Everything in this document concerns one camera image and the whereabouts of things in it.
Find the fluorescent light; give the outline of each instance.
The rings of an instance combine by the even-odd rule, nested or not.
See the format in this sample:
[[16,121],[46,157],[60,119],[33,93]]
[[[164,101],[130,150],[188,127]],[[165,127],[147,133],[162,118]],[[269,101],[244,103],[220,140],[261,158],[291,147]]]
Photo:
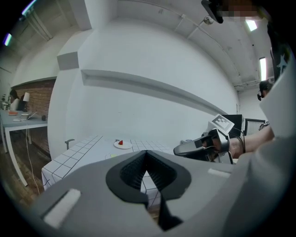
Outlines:
[[260,65],[261,65],[261,80],[266,80],[266,58],[260,59]]
[[6,35],[6,39],[5,39],[5,42],[4,42],[4,44],[5,44],[6,46],[9,44],[9,41],[11,40],[11,37],[12,37],[12,36],[11,36],[11,34],[9,34],[9,33]]
[[257,29],[257,25],[256,22],[253,20],[246,20],[246,23],[248,24],[250,31],[256,30]]
[[31,8],[31,6],[33,6],[33,4],[36,2],[37,0],[33,0],[23,11],[22,11],[22,15],[25,15],[25,13]]

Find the table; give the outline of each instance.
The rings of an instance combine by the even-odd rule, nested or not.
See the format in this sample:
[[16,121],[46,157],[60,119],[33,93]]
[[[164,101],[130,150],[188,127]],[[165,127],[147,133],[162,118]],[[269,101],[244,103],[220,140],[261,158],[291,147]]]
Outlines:
[[[119,155],[139,150],[159,150],[173,154],[173,150],[162,142],[123,139],[123,142],[130,142],[133,145],[132,148],[123,150],[114,146],[115,140],[116,138],[106,136],[90,136],[72,146],[69,150],[65,151],[42,168],[44,189],[46,190],[82,166]],[[160,193],[148,172],[146,172],[143,177],[141,192],[148,195],[148,206],[160,204]]]
[[27,182],[22,174],[22,172],[19,169],[19,165],[15,159],[15,155],[12,149],[12,144],[10,140],[10,133],[11,131],[17,131],[17,130],[24,130],[28,129],[28,138],[29,138],[29,143],[32,144],[32,139],[31,139],[31,131],[30,128],[39,128],[39,127],[46,127],[47,126],[47,121],[42,121],[41,116],[34,114],[29,120],[22,120],[21,122],[14,122],[14,119],[21,119],[22,116],[21,114],[23,113],[22,111],[18,111],[18,115],[12,116],[8,115],[8,110],[0,110],[0,128],[1,128],[1,136],[2,136],[2,142],[4,146],[4,151],[7,153],[6,149],[6,143],[9,151],[10,158],[12,160],[13,166],[16,169],[18,176],[22,183],[27,186]]

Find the red brick wall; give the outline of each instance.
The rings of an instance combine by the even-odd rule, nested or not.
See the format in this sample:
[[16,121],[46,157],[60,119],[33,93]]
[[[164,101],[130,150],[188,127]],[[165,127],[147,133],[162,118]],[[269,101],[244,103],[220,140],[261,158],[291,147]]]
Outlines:
[[[56,80],[46,80],[32,82],[21,86],[16,86],[15,89],[19,98],[25,94],[30,93],[30,101],[27,103],[27,110],[37,112],[39,115],[48,117],[49,102],[51,98],[52,89]],[[47,127],[31,129],[31,137],[33,143],[49,153],[47,140]]]

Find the woman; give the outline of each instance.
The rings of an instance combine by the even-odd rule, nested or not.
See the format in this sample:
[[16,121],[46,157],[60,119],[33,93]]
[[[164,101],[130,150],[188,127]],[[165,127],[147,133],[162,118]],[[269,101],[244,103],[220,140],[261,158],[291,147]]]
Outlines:
[[10,92],[10,102],[11,102],[11,105],[10,105],[10,110],[12,111],[15,111],[18,109],[18,106],[19,106],[19,97],[18,97],[18,94],[15,90],[11,90]]

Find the white table leg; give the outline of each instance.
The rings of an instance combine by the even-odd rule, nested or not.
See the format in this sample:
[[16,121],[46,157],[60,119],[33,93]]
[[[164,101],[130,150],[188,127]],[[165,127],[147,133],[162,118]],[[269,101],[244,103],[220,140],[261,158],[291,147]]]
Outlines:
[[29,144],[32,144],[31,129],[28,129]]
[[4,151],[5,151],[5,153],[7,153],[6,142],[5,142],[5,138],[4,138],[4,131],[3,131],[3,126],[2,126],[2,121],[1,121],[0,127],[1,127],[1,136],[2,136],[2,143],[3,143]]
[[5,129],[5,134],[6,134],[7,147],[8,147],[9,155],[10,155],[10,158],[12,160],[13,166],[14,166],[15,170],[17,171],[18,176],[19,176],[20,180],[22,181],[22,183],[25,186],[27,186],[28,184],[27,184],[25,178],[23,177],[22,172],[19,169],[19,165],[17,163],[17,160],[15,159],[14,152],[13,152],[13,149],[12,149],[11,140],[10,140],[10,133],[9,133],[9,130],[7,128]]

